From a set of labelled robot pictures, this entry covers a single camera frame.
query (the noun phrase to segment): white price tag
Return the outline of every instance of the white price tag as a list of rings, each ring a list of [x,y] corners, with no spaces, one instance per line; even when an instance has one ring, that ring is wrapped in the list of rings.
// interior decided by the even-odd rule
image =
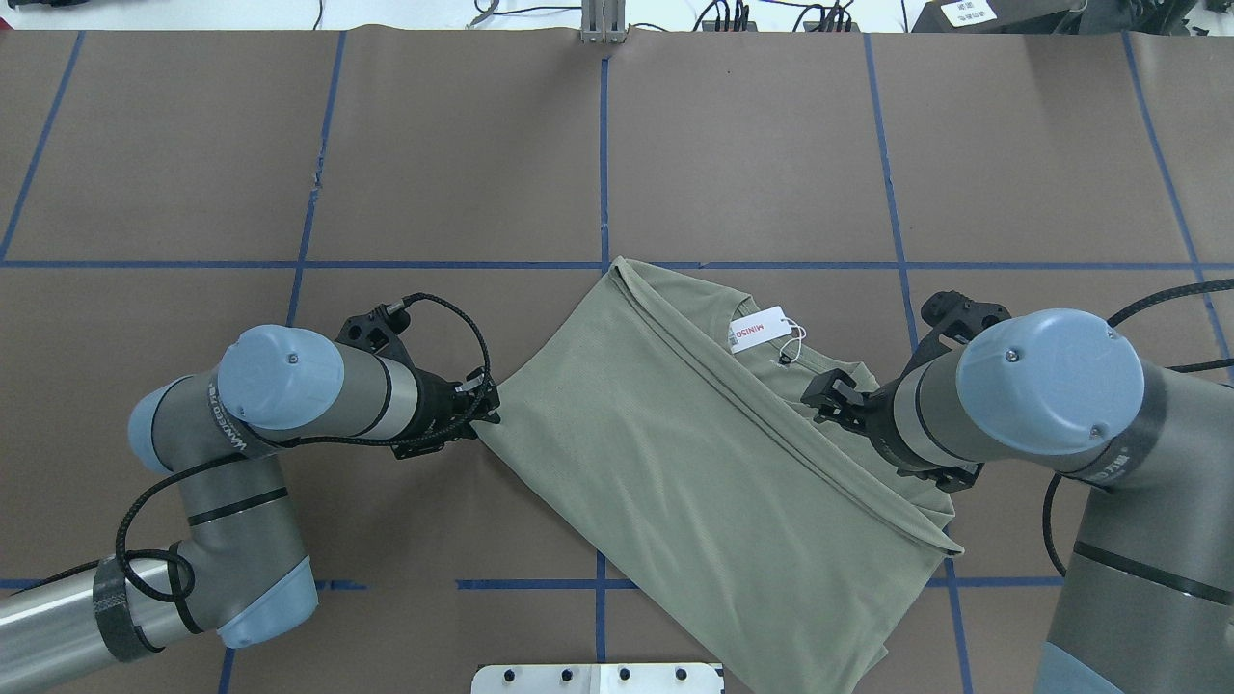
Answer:
[[[943,5],[942,9],[943,14],[946,15],[946,21],[951,22],[951,26],[979,25],[998,19],[998,15],[990,9],[990,2],[986,2],[986,0],[961,0],[960,2]]]
[[[792,332],[792,324],[785,317],[784,309],[771,306],[728,324],[728,346],[735,354],[742,349],[784,337],[790,332]]]

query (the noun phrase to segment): robotic arm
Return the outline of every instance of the robotic arm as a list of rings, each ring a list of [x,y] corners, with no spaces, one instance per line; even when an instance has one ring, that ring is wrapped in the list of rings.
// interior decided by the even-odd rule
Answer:
[[[1234,692],[1234,390],[1141,361],[1082,311],[1012,319],[949,291],[922,317],[898,379],[858,393],[829,372],[802,401],[945,491],[1009,458],[1092,488],[1038,694]]]
[[[420,300],[444,305],[475,332],[485,363],[466,382],[447,382],[407,356],[399,333]],[[133,410],[128,438],[147,468],[168,477],[126,515],[116,553],[79,567],[95,571],[0,603],[0,693],[41,690],[205,630],[242,648],[297,626],[317,593],[274,453],[337,442],[389,446],[406,458],[474,438],[470,421],[499,421],[490,373],[475,324],[415,294],[353,316],[333,342],[300,328],[251,328],[216,368],[151,393]],[[190,540],[165,552],[127,551],[137,509],[174,483]]]

